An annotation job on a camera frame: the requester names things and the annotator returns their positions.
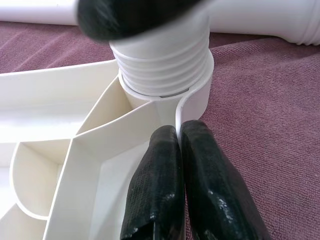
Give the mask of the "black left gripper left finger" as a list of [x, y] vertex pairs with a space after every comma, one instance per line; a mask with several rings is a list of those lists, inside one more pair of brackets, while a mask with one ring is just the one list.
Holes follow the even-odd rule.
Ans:
[[172, 125], [153, 132], [129, 183], [120, 240], [182, 240], [185, 187], [181, 150]]

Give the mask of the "white plastic children table top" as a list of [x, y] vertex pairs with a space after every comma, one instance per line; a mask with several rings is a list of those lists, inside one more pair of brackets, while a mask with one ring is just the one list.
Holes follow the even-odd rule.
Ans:
[[0, 240], [119, 240], [153, 132], [205, 112], [211, 55], [167, 97], [131, 90], [116, 60], [0, 74]]

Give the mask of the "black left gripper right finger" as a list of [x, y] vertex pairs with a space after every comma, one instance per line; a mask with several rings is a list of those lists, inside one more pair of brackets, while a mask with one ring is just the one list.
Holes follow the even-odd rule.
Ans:
[[272, 240], [240, 172], [200, 120], [180, 129], [193, 240]]

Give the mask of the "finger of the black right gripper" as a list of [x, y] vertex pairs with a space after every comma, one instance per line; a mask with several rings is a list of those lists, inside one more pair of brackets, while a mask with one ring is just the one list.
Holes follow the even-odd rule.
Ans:
[[205, 0], [78, 0], [77, 23], [96, 41], [122, 40], [161, 27]]

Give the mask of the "white plastic table leg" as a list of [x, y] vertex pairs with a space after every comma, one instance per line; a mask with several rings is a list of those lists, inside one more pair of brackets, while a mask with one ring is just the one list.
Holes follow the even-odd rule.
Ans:
[[[77, 25], [78, 0], [0, 0], [0, 21]], [[320, 45], [320, 0], [215, 0], [214, 33], [269, 35], [298, 45]]]
[[211, 75], [209, 0], [203, 0], [175, 20], [110, 47], [124, 83], [138, 94], [178, 95]]

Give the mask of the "mauve cloth with white stripes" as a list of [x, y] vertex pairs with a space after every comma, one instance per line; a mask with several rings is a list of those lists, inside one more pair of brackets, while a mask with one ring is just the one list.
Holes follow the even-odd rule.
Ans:
[[320, 46], [212, 33], [202, 120], [241, 172], [272, 240], [320, 240]]

